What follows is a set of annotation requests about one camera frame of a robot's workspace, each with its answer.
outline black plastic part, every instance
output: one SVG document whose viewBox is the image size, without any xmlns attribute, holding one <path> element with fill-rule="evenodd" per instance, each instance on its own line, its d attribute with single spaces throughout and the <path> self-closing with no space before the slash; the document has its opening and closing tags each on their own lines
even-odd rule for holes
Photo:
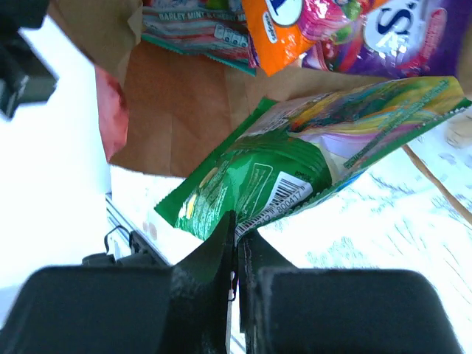
<svg viewBox="0 0 472 354">
<path fill-rule="evenodd" d="M 226 353 L 234 230 L 227 213 L 174 267 L 150 264 L 157 253 L 134 235 L 138 253 L 117 264 L 93 254 L 88 266 L 38 271 L 0 332 L 0 353 Z"/>
<path fill-rule="evenodd" d="M 296 269 L 274 247 L 264 240 L 259 232 L 253 231 L 238 243 L 238 276 L 240 300 L 240 332 L 245 333 L 246 352 L 258 353 L 254 340 L 252 299 L 257 284 L 259 270 L 262 267 L 284 267 Z"/>
<path fill-rule="evenodd" d="M 40 270 L 21 289 L 0 353 L 156 353 L 171 275 L 151 268 Z"/>
<path fill-rule="evenodd" d="M 115 266 L 117 263 L 115 257 L 112 254 L 97 253 L 91 254 L 82 259 L 82 266 Z"/>
<path fill-rule="evenodd" d="M 153 265 L 161 268 L 166 268 L 170 266 L 170 264 L 164 259 L 164 257 L 160 253 L 158 253 L 152 246 L 150 246 L 146 239 L 144 239 L 139 232 L 130 232 L 129 238 L 129 246 L 132 254 L 147 254 L 152 259 Z"/>
<path fill-rule="evenodd" d="M 22 103 L 46 102 L 57 79 L 17 33 L 40 28 L 48 0 L 0 1 L 0 111 L 11 119 Z"/>
<path fill-rule="evenodd" d="M 209 239 L 174 267 L 160 353 L 227 353 L 234 230 L 235 214 L 226 213 Z"/>
<path fill-rule="evenodd" d="M 1 0 L 0 32 L 40 28 L 48 6 L 49 0 Z"/>
<path fill-rule="evenodd" d="M 413 271 L 264 268 L 258 353 L 460 354 L 431 284 Z"/>
</svg>

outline candy bag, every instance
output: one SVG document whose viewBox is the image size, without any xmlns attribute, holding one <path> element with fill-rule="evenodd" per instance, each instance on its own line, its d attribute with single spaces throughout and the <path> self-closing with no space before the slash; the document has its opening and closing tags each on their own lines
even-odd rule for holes
<svg viewBox="0 0 472 354">
<path fill-rule="evenodd" d="M 470 0 L 391 0 L 300 56 L 298 66 L 402 78 L 455 75 Z"/>
<path fill-rule="evenodd" d="M 277 104 L 263 99 L 156 211 L 206 240 L 221 216 L 235 210 L 239 240 L 326 201 L 470 105 L 453 77 L 415 77 Z"/>
<path fill-rule="evenodd" d="M 251 64 L 267 75 L 293 63 L 316 41 L 387 0 L 243 0 L 251 33 Z"/>
<path fill-rule="evenodd" d="M 249 74 L 240 0 L 144 0 L 142 38 L 181 54 L 205 54 Z"/>
</svg>

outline paper bag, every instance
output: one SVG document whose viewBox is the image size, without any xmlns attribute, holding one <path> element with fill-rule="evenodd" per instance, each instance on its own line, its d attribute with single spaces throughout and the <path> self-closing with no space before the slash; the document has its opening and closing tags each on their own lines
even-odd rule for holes
<svg viewBox="0 0 472 354">
<path fill-rule="evenodd" d="M 77 47 L 124 83 L 127 143 L 111 158 L 121 167 L 186 177 L 263 96 L 287 100 L 385 80 L 300 68 L 273 77 L 258 71 L 251 77 L 203 56 L 179 55 L 145 42 L 133 49 L 139 42 L 141 5 L 140 0 L 52 0 L 50 9 Z M 465 42 L 459 79 L 471 93 L 472 31 Z M 123 131 L 115 133 L 124 136 Z M 118 142 L 114 153 L 123 141 L 119 136 L 111 140 Z"/>
</svg>

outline purple candy bag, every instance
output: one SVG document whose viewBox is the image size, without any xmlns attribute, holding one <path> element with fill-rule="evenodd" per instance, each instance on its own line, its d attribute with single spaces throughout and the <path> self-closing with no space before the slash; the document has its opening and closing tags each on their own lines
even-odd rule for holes
<svg viewBox="0 0 472 354">
<path fill-rule="evenodd" d="M 316 43 L 298 66 L 402 78 L 455 75 L 472 0 L 391 0 Z"/>
</svg>

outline barcode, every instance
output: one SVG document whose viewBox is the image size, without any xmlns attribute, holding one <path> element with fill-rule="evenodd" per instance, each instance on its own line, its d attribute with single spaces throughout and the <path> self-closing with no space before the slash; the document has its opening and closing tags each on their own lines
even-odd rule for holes
<svg viewBox="0 0 472 354">
<path fill-rule="evenodd" d="M 261 213 L 237 225 L 236 239 L 243 236 L 248 230 L 268 222 L 278 215 L 287 212 L 295 204 L 308 197 L 313 192 L 311 185 L 297 177 L 280 172 L 268 203 Z"/>
</svg>

